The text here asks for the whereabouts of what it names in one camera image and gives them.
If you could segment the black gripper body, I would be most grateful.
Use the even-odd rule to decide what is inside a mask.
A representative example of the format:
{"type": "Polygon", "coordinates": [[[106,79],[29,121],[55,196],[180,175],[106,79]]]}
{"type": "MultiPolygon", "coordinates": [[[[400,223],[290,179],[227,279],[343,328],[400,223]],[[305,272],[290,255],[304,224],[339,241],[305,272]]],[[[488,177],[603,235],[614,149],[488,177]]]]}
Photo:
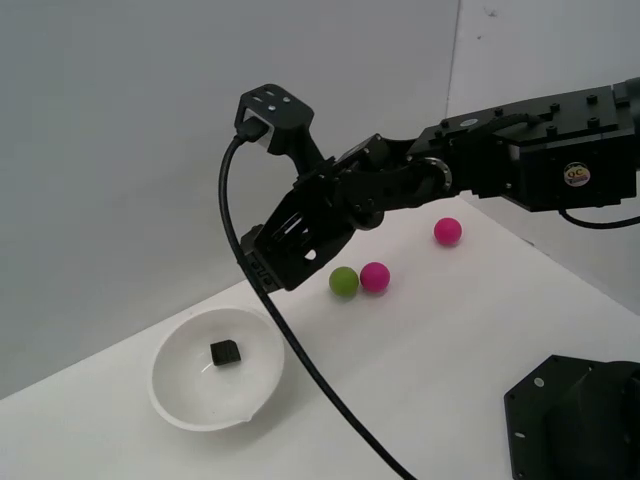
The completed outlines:
{"type": "Polygon", "coordinates": [[[385,212],[415,208],[436,197],[436,162],[408,155],[410,145],[375,134],[300,177],[294,189],[314,213],[325,208],[355,229],[371,230],[385,212]]]}

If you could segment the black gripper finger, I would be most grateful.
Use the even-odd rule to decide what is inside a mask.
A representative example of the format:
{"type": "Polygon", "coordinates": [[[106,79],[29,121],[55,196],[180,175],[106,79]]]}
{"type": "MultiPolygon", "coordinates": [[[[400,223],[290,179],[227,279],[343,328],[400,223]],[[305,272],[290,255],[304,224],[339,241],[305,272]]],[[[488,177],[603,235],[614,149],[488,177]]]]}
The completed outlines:
{"type": "Polygon", "coordinates": [[[250,270],[258,278],[260,286],[265,291],[278,291],[281,289],[281,283],[269,266],[265,255],[259,250],[257,239],[264,225],[258,224],[252,227],[246,234],[241,237],[240,245],[246,260],[249,263],[250,270]]]}
{"type": "Polygon", "coordinates": [[[256,260],[267,292],[292,291],[333,259],[355,229],[315,191],[292,190],[256,236],[256,260]]]}

